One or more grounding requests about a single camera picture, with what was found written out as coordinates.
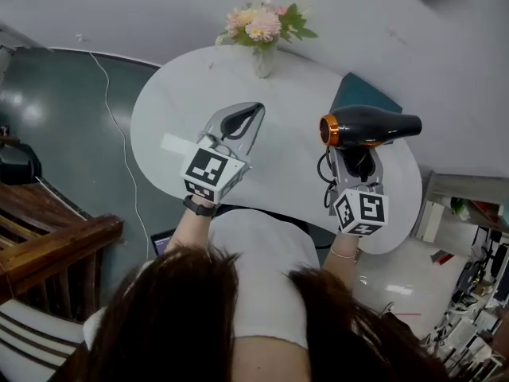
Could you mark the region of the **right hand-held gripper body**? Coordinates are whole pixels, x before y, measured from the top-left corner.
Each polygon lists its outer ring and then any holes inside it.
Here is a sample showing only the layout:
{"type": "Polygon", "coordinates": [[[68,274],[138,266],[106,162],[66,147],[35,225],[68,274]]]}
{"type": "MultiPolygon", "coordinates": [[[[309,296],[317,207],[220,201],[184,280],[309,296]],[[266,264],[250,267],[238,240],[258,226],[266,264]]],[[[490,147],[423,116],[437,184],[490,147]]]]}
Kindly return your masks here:
{"type": "Polygon", "coordinates": [[[370,236],[388,224],[388,196],[383,176],[361,177],[336,173],[328,188],[328,230],[370,236]]]}

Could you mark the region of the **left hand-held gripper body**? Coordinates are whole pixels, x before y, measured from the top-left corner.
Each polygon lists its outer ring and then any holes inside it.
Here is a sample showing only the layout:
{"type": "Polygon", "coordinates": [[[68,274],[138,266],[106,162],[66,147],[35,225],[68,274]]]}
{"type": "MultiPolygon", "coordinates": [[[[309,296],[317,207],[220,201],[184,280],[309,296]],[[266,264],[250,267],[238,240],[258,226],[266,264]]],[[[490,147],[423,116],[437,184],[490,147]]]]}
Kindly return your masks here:
{"type": "Polygon", "coordinates": [[[181,178],[189,195],[218,205],[251,168],[250,158],[239,156],[210,134],[196,143],[181,167],[181,178]]]}

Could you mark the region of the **white curved table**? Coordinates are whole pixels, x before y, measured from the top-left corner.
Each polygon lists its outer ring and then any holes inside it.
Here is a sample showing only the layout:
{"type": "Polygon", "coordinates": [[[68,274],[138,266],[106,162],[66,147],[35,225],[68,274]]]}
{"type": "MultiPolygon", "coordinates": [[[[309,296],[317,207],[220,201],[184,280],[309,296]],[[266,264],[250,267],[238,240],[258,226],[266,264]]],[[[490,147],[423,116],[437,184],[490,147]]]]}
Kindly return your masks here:
{"type": "Polygon", "coordinates": [[[323,205],[325,183],[317,167],[324,145],[319,121],[340,87],[341,76],[289,54],[275,57],[274,71],[260,79],[241,48],[207,47],[161,67],[134,105],[130,142],[145,177],[170,196],[185,196],[183,158],[163,149],[166,134],[195,142],[219,109],[260,102],[266,108],[251,151],[251,170],[226,196],[230,205],[263,209],[330,232],[338,222],[323,205]]]}

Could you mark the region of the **black orange hair dryer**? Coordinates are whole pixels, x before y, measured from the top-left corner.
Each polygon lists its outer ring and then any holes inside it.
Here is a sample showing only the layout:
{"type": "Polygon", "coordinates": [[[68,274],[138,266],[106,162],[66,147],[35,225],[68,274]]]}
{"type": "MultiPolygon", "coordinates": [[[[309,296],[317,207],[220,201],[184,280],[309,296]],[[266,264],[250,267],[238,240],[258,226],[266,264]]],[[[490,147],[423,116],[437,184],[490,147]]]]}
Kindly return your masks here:
{"type": "Polygon", "coordinates": [[[319,177],[328,186],[324,207],[328,209],[328,188],[334,184],[331,149],[339,149],[351,177],[367,180],[369,150],[391,144],[395,140],[418,136],[422,121],[416,115],[403,115],[377,107],[353,105],[339,107],[322,116],[319,123],[321,141],[325,152],[317,162],[319,177]]]}

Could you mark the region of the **person's left forearm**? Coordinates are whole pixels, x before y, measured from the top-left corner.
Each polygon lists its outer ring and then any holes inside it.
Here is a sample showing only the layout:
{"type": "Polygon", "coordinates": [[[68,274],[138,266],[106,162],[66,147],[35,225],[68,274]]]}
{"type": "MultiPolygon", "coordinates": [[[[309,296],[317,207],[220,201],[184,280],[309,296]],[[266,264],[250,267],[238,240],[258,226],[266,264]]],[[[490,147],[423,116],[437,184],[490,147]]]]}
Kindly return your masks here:
{"type": "Polygon", "coordinates": [[[208,233],[211,221],[210,216],[196,215],[192,210],[186,209],[165,252],[171,252],[175,248],[187,248],[208,255],[208,233]]]}

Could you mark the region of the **person's right forearm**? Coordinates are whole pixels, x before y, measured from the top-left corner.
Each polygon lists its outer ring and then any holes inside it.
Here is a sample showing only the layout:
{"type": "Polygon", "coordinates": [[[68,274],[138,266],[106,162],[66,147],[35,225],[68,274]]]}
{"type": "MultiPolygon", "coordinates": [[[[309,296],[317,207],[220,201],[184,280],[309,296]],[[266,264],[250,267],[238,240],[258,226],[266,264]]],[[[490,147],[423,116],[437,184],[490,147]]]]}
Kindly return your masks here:
{"type": "Polygon", "coordinates": [[[356,278],[356,256],[359,237],[338,232],[325,258],[322,269],[338,277],[348,290],[356,278]]]}

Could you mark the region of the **white paper slip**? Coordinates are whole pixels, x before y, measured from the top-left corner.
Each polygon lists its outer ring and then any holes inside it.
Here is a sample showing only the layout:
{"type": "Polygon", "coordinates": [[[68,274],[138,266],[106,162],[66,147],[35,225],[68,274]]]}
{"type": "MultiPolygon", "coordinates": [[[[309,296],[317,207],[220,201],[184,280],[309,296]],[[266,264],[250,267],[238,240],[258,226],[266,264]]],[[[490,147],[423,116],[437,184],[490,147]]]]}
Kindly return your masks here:
{"type": "Polygon", "coordinates": [[[166,133],[162,138],[161,148],[179,154],[180,156],[187,156],[189,154],[194,154],[199,146],[195,142],[166,133]]]}

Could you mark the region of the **black wristband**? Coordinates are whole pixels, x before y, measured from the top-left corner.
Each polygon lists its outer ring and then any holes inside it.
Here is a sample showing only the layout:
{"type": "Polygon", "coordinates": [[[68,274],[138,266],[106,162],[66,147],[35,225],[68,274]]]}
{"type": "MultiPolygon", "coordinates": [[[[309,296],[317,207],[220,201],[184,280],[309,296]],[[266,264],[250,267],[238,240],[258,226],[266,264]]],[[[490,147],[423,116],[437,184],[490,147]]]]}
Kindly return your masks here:
{"type": "Polygon", "coordinates": [[[191,195],[188,195],[184,198],[183,205],[190,211],[194,212],[197,216],[214,217],[217,210],[216,205],[212,205],[212,207],[207,207],[196,203],[192,199],[191,195]]]}

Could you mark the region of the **white box in cabinet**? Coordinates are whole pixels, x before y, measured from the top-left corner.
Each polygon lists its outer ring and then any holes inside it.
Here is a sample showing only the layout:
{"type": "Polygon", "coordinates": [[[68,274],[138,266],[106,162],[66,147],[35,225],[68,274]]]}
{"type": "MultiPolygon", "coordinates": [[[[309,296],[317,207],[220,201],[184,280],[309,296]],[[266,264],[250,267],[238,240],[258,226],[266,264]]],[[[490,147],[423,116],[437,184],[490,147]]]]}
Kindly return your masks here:
{"type": "Polygon", "coordinates": [[[433,243],[441,223],[445,207],[436,202],[427,201],[414,237],[424,242],[433,243]]]}

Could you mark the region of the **white ribbed vase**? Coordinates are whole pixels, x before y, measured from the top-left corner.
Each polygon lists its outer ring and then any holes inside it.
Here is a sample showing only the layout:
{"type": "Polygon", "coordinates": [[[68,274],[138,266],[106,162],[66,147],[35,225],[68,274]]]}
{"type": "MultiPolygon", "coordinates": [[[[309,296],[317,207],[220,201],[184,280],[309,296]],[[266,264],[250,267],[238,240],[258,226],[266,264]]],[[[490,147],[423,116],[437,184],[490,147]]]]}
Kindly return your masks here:
{"type": "Polygon", "coordinates": [[[260,78],[265,79],[271,75],[274,68],[274,58],[277,49],[271,46],[266,49],[253,48],[251,56],[251,64],[254,74],[260,78]]]}

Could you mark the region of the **person's black skirt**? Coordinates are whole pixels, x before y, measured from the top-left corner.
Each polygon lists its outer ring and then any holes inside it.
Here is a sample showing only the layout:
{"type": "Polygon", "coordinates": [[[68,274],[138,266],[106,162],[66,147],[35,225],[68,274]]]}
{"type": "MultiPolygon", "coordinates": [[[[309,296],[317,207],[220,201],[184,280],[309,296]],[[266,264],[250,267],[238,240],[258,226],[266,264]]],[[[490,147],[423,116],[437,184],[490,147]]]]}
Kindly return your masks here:
{"type": "Polygon", "coordinates": [[[271,216],[276,220],[280,220],[281,222],[286,222],[289,224],[293,224],[300,228],[305,234],[310,236],[313,240],[314,246],[317,250],[325,250],[329,249],[332,246],[332,242],[334,240],[334,234],[330,231],[327,231],[323,228],[320,228],[314,224],[310,224],[304,220],[299,220],[297,218],[286,216],[282,214],[278,214],[275,212],[266,211],[263,209],[252,209],[244,206],[237,205],[221,205],[215,214],[215,217],[219,217],[227,212],[231,212],[234,210],[251,210],[261,212],[267,216],[271,216]]]}

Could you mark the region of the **laptop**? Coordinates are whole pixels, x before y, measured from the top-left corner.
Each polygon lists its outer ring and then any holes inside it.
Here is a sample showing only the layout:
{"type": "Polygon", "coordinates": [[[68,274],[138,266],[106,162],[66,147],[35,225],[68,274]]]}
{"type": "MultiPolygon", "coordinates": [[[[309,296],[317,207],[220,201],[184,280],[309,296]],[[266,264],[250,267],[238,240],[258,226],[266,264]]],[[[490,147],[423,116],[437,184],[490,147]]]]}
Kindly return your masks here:
{"type": "Polygon", "coordinates": [[[168,231],[159,232],[150,237],[156,256],[162,255],[165,252],[174,232],[174,229],[170,229],[168,231]]]}

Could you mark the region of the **dark green bottle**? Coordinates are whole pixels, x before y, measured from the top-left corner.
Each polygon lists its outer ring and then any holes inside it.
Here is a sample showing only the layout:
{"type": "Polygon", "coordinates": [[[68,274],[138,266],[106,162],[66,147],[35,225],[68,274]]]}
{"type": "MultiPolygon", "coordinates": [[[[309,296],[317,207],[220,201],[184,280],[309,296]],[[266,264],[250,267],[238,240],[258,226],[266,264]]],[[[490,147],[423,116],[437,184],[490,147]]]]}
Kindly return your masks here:
{"type": "Polygon", "coordinates": [[[453,215],[458,216],[461,220],[467,220],[470,217],[466,201],[462,198],[452,197],[450,207],[453,215]]]}

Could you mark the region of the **pink flower bouquet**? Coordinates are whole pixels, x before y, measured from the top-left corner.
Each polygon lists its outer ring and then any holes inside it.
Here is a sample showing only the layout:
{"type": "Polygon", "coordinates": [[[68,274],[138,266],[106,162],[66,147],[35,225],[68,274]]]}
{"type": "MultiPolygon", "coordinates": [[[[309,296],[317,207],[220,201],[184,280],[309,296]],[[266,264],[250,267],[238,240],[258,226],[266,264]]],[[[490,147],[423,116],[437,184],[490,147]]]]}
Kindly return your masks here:
{"type": "Polygon", "coordinates": [[[307,27],[307,22],[305,11],[296,3],[282,6],[271,0],[248,2],[227,14],[215,46],[227,42],[261,54],[274,49],[280,40],[291,43],[293,39],[317,39],[318,34],[307,27]]]}

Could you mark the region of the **white striped steps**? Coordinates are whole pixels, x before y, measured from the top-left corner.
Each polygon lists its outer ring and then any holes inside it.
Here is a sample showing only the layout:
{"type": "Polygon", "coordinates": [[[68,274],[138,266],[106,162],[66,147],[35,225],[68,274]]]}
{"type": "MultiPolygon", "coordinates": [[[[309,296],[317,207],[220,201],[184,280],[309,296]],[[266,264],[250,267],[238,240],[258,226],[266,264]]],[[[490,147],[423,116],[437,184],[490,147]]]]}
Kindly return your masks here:
{"type": "Polygon", "coordinates": [[[83,342],[80,323],[11,299],[0,305],[0,382],[57,380],[83,342]]]}

